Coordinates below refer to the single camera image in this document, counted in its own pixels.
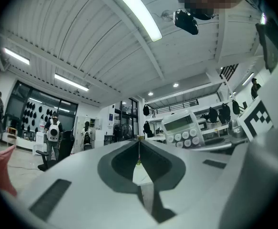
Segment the black chair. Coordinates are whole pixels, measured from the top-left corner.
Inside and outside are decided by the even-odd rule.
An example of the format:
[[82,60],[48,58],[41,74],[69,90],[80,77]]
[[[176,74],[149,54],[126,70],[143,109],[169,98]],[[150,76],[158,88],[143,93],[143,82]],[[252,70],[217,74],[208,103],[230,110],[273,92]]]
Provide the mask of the black chair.
[[70,156],[73,148],[73,144],[74,144],[74,136],[72,131],[64,131],[62,134],[62,140],[60,144],[59,156],[57,161],[56,160],[47,161],[45,157],[51,154],[37,150],[36,153],[40,154],[43,160],[43,164],[39,165],[38,169],[41,171],[46,171],[50,169],[52,166],[54,166],[55,164],[57,164],[58,162],[65,159],[66,157]]

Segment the red fabric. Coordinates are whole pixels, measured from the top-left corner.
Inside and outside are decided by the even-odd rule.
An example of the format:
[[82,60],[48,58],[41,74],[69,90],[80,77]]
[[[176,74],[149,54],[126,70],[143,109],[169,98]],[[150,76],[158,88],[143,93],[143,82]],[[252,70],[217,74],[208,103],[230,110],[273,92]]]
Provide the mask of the red fabric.
[[7,163],[10,160],[10,156],[15,149],[15,145],[0,151],[0,189],[5,190],[17,196],[17,191],[10,182],[10,177],[7,171]]

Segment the qr code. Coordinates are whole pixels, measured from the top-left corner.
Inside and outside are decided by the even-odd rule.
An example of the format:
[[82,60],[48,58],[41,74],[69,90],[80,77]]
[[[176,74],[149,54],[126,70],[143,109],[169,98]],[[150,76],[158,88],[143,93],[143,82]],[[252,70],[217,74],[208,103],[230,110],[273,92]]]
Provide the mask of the qr code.
[[244,122],[253,137],[269,131],[273,126],[270,116],[262,102],[259,102]]

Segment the button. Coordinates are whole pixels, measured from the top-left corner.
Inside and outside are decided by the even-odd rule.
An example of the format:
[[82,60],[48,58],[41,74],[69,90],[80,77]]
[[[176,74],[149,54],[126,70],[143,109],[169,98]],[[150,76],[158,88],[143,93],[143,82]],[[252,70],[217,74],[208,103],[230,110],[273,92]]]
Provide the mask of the button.
[[194,137],[193,140],[192,140],[193,144],[197,145],[199,144],[199,137]]
[[181,140],[181,134],[176,134],[175,135],[175,140],[178,142]]
[[196,136],[197,135],[197,131],[195,129],[190,130],[190,135],[192,137]]
[[177,142],[176,147],[180,147],[180,148],[182,148],[182,147],[183,147],[183,142]]
[[185,140],[185,146],[190,147],[191,146],[191,140]]
[[173,140],[174,140],[174,136],[172,136],[172,135],[168,136],[167,141],[168,141],[169,143],[172,143]]
[[188,132],[183,132],[183,133],[182,133],[182,138],[183,138],[183,139],[188,139],[188,137],[189,137]]

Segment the black rectangular slot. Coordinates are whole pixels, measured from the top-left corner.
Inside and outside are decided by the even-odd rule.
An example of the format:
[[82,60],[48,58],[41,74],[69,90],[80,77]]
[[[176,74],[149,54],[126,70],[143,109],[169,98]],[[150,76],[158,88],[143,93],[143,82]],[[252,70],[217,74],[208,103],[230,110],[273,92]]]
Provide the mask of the black rectangular slot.
[[220,168],[220,169],[224,169],[226,167],[226,163],[221,163],[218,161],[214,161],[214,160],[210,160],[210,159],[206,159],[203,164],[208,165],[208,166],[212,166],[212,167],[216,167],[216,168]]
[[40,219],[46,221],[70,185],[70,181],[56,180],[31,206],[30,211]]

